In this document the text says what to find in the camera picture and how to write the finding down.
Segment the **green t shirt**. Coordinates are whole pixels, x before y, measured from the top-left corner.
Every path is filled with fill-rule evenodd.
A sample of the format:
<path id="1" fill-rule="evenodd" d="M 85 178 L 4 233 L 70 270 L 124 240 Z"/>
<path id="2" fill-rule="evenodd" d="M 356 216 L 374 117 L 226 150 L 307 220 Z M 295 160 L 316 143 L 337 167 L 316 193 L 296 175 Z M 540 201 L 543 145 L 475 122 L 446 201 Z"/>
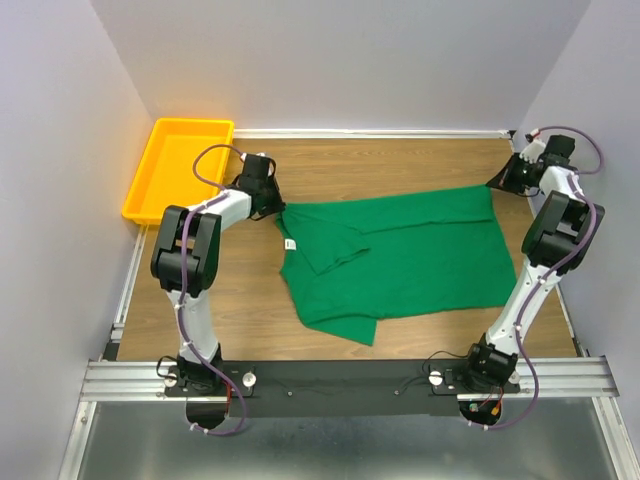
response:
<path id="1" fill-rule="evenodd" d="M 516 284 L 484 185 L 291 203 L 276 226 L 300 322 L 364 345 L 381 320 L 502 307 Z"/>

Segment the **yellow plastic tray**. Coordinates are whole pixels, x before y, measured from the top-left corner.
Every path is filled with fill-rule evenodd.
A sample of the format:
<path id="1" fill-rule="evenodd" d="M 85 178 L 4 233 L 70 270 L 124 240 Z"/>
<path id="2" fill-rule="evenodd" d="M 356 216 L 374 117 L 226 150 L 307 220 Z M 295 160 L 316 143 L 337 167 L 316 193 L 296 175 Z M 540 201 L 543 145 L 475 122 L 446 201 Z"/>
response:
<path id="1" fill-rule="evenodd" d="M 160 118 L 134 175 L 121 209 L 122 216 L 138 225 L 158 225 L 170 205 L 190 206 L 218 194 L 218 189 L 193 174 L 196 157 L 199 175 L 220 184 L 230 155 L 234 122 L 220 119 Z"/>

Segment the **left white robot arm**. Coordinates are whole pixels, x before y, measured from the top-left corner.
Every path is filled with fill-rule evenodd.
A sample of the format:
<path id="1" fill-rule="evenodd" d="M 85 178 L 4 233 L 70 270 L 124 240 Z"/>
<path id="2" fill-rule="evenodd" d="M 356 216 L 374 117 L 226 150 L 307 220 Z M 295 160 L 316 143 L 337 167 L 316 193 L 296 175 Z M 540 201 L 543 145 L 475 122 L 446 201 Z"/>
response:
<path id="1" fill-rule="evenodd" d="M 240 155 L 243 168 L 218 185 L 216 196 L 163 214 L 151 257 L 151 274 L 172 303 L 180 335 L 176 365 L 163 376 L 169 390 L 201 395 L 233 390 L 224 376 L 214 332 L 209 289 L 217 276 L 222 233 L 245 220 L 282 212 L 276 162 L 263 153 Z"/>

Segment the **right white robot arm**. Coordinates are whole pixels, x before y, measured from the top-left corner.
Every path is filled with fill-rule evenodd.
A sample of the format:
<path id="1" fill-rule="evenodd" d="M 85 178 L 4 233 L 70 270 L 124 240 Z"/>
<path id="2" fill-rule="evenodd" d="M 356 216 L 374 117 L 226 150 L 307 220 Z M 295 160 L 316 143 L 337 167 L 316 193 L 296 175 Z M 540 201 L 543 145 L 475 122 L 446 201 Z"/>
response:
<path id="1" fill-rule="evenodd" d="M 506 305 L 460 367 L 462 384 L 474 392 L 503 387 L 525 358 L 524 339 L 549 292 L 583 261 L 604 217 L 579 185 L 581 173 L 570 165 L 575 139 L 546 129 L 525 135 L 527 145 L 514 153 L 487 186 L 523 195 L 531 189 L 544 203 L 527 231 L 524 265 Z"/>

